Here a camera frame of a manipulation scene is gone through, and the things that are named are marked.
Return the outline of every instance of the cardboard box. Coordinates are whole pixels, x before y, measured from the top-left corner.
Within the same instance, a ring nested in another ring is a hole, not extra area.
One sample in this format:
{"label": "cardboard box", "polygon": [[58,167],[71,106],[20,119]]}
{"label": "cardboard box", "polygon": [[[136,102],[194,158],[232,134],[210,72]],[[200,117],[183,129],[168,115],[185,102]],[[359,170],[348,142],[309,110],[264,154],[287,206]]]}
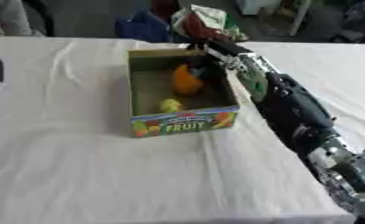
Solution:
{"label": "cardboard box", "polygon": [[[210,71],[216,84],[206,84],[194,97],[180,97],[172,91],[172,74],[192,57],[203,52],[144,50],[129,52],[131,128],[135,137],[217,130],[233,126],[239,105],[222,69]],[[186,111],[162,114],[165,99],[182,103]]]}

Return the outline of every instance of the fruit illustration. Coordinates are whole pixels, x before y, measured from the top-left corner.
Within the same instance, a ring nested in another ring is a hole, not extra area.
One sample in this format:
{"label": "fruit illustration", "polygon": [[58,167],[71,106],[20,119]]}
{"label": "fruit illustration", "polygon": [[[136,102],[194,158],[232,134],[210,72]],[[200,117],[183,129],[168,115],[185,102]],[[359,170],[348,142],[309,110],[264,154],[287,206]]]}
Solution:
{"label": "fruit illustration", "polygon": [[212,129],[219,129],[222,127],[229,127],[233,125],[235,118],[234,112],[221,112],[215,117],[217,124]]}
{"label": "fruit illustration", "polygon": [[134,121],[132,123],[132,126],[137,137],[144,137],[149,133],[149,130],[145,125],[145,122],[141,120]]}
{"label": "fruit illustration", "polygon": [[160,121],[153,120],[153,121],[146,121],[145,125],[148,127],[150,133],[158,135],[160,133]]}

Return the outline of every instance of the clutter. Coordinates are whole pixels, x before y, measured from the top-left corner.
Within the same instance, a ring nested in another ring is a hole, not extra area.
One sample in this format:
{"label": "clutter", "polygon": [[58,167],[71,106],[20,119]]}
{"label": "clutter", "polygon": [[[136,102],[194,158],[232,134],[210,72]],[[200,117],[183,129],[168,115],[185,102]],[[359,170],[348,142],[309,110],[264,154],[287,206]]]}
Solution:
{"label": "clutter", "polygon": [[[130,123],[135,137],[233,126],[239,106],[227,75],[219,66],[205,66],[208,74],[202,76],[212,79],[202,80],[201,73],[189,69],[192,61],[200,58],[205,59],[202,52],[184,49],[129,52]],[[176,94],[174,75],[180,75],[184,88],[195,94]]]}
{"label": "clutter", "polygon": [[192,39],[231,39],[235,42],[248,38],[223,10],[192,4],[172,15],[172,28],[183,37]]}
{"label": "clutter", "polygon": [[162,113],[180,112],[182,109],[182,104],[174,99],[166,99],[160,102],[160,112]]}
{"label": "clutter", "polygon": [[169,25],[150,11],[140,11],[129,20],[117,19],[116,36],[151,43],[170,42]]}

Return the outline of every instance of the table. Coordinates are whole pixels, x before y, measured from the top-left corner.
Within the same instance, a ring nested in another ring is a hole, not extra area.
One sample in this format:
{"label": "table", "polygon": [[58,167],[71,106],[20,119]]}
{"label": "table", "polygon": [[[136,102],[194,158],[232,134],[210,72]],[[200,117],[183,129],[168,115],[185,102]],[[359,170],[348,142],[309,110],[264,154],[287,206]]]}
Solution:
{"label": "table", "polygon": [[[244,43],[304,83],[365,147],[365,45]],[[0,38],[0,223],[352,223],[241,84],[233,129],[129,135],[134,40]]]}

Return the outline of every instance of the person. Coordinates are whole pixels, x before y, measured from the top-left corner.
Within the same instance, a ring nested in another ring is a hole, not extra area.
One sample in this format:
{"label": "person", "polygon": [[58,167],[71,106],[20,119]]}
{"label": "person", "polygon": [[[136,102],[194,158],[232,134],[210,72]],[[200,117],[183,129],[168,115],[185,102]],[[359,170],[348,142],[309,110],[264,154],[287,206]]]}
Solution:
{"label": "person", "polygon": [[0,0],[0,36],[31,35],[33,31],[21,0]]}

